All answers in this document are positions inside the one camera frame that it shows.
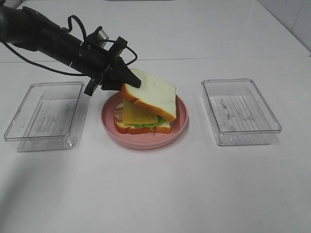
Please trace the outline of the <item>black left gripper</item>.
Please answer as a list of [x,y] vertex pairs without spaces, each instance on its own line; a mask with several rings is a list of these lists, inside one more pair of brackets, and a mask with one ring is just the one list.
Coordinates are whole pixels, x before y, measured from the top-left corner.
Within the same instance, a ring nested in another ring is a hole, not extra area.
[[105,50],[87,40],[81,42],[63,30],[44,29],[41,32],[42,53],[90,77],[85,94],[92,95],[99,85],[101,90],[116,91],[120,91],[124,83],[140,87],[140,79],[120,57],[127,46],[123,38],[118,37],[112,47]]

